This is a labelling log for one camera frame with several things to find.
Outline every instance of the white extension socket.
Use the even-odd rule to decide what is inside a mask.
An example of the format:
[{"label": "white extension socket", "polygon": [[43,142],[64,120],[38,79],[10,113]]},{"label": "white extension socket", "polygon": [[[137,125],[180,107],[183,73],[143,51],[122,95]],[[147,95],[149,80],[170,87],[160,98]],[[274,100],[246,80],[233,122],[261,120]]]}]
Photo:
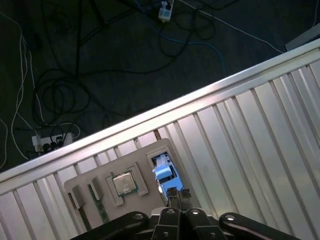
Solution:
[{"label": "white extension socket", "polygon": [[[63,135],[62,134],[54,135],[51,138],[49,136],[41,138],[40,135],[36,135],[36,136],[32,137],[32,144],[34,146],[34,150],[38,153],[38,152],[42,152],[43,151],[42,146],[44,144],[49,144],[50,145],[52,143],[52,141],[54,141],[56,143],[57,142],[57,138],[63,139],[64,137],[65,137],[65,134],[63,134]],[[69,145],[72,142],[73,142],[73,135],[72,135],[71,132],[68,132],[66,134],[63,146]]]},{"label": "white extension socket", "polygon": [[162,7],[159,10],[158,18],[164,22],[170,22],[172,10],[174,8],[174,0],[162,1]]}]

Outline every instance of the black cable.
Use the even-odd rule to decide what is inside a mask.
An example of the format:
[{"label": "black cable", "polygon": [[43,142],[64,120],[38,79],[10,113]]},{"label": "black cable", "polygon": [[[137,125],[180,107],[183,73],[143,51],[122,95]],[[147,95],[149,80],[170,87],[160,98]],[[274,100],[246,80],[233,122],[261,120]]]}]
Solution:
[{"label": "black cable", "polygon": [[[207,18],[205,16],[203,16],[202,14],[199,13],[199,9],[203,8],[206,6],[200,6],[195,10],[188,10],[188,11],[177,11],[177,13],[175,13],[173,15],[173,20],[175,22],[175,24],[182,30],[185,30],[188,32],[186,40],[184,41],[185,43],[183,44],[183,46],[180,48],[180,50],[176,53],[176,54],[168,54],[165,51],[163,51],[162,46],[161,46],[161,42],[159,42],[159,46],[160,46],[160,50],[161,52],[167,56],[170,57],[170,60],[164,64],[163,66],[160,66],[158,68],[152,69],[152,70],[148,70],[148,71],[131,71],[131,70],[121,70],[121,69],[103,69],[103,70],[96,70],[96,71],[90,71],[87,73],[81,73],[79,75],[79,77],[86,77],[86,76],[90,76],[93,74],[99,74],[99,73],[107,73],[107,72],[118,72],[118,73],[128,73],[128,74],[150,74],[150,73],[154,73],[154,72],[158,72],[160,70],[165,69],[166,67],[168,67],[169,65],[171,65],[188,47],[188,44],[190,42],[190,39],[193,35],[196,35],[198,38],[202,39],[202,40],[209,40],[211,39],[214,34],[215,34],[215,25],[214,22],[212,21],[211,18]],[[135,13],[137,11],[137,8],[131,8],[125,12],[122,12],[121,14],[114,16],[110,19],[110,21],[108,21],[108,23],[115,23],[116,21],[127,17],[129,15],[131,15],[132,13]],[[183,16],[183,15],[187,15],[191,17],[190,20],[190,25],[189,27],[184,27],[180,22],[179,22],[179,16]],[[199,25],[198,24],[198,19],[204,20],[206,22],[206,24],[202,24]],[[164,26],[165,24],[162,24],[161,28],[160,28],[160,33],[162,33],[162,31],[164,30]],[[204,31],[210,30],[211,29],[211,34],[209,36],[204,36],[202,33]],[[46,31],[48,34],[46,34],[49,43],[50,42],[50,35],[48,32],[48,29],[46,29]],[[47,80],[43,80],[45,76],[47,76],[48,74],[52,74],[52,73],[59,73],[63,74],[63,76],[58,76],[55,78],[51,78],[51,79],[47,79]],[[82,98],[81,101],[77,100],[76,94],[79,95],[79,93],[82,93]],[[41,116],[39,115],[39,112],[37,111],[37,101],[36,101],[36,94],[37,95],[41,95],[41,100],[43,103],[43,107],[45,108],[46,111],[48,111],[49,113],[51,113],[52,118],[47,121],[47,122],[43,122],[41,119]],[[71,97],[71,102],[69,102],[69,105],[67,105],[65,103],[65,95],[68,95],[68,98]],[[82,105],[81,107],[79,107],[77,103],[79,102],[83,102],[83,96],[86,97],[87,101],[85,102],[84,105]],[[79,116],[77,116],[76,118],[74,118],[72,121],[68,121],[71,123],[75,123],[77,120],[79,120],[80,117],[85,116],[84,113],[86,113],[86,109],[88,108],[90,102],[95,103],[100,109],[101,113],[103,113],[103,119],[102,119],[102,128],[105,126],[105,121],[107,121],[107,124],[110,125],[110,119],[109,119],[109,115],[108,114],[113,114],[116,116],[120,116],[120,117],[128,117],[128,116],[132,116],[134,114],[140,113],[143,110],[139,110],[135,113],[121,113],[121,112],[117,112],[111,109],[107,109],[103,104],[101,104],[101,102],[95,97],[94,94],[92,94],[89,89],[83,84],[81,83],[81,81],[79,81],[78,78],[76,78],[72,73],[66,71],[65,69],[59,67],[59,68],[51,68],[51,69],[47,69],[46,71],[44,71],[38,78],[36,87],[34,89],[34,95],[33,95],[33,99],[32,99],[32,116],[33,119],[35,120],[35,122],[41,126],[42,128],[48,128],[49,125],[55,125],[53,126],[53,128],[51,129],[51,134],[50,137],[52,136],[53,132],[55,129],[59,129],[60,128],[60,123],[56,124],[56,122],[63,118],[64,116],[67,116],[69,114],[76,114],[76,113],[81,113],[79,114]],[[71,131],[71,128],[73,127],[73,124],[70,124],[69,128],[67,129],[66,133],[69,133]],[[64,136],[63,140],[62,140],[62,144],[64,143],[65,139],[66,139],[66,135]]]}]

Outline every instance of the corrugated metal sheet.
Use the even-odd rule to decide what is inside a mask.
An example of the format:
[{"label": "corrugated metal sheet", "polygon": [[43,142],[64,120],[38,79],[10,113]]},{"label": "corrugated metal sheet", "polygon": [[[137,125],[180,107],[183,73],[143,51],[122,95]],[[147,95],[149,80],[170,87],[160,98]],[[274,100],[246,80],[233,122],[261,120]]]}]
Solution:
[{"label": "corrugated metal sheet", "polygon": [[102,131],[74,143],[75,150],[72,144],[3,173],[0,238],[83,233],[78,213],[67,208],[64,182],[169,138],[201,206],[214,216],[237,212],[303,240],[320,239],[320,41],[311,44],[303,54],[239,73],[232,84],[221,87],[234,76],[192,93],[187,103],[179,101],[189,96],[177,99],[178,107],[147,120],[116,125],[109,136]]}]

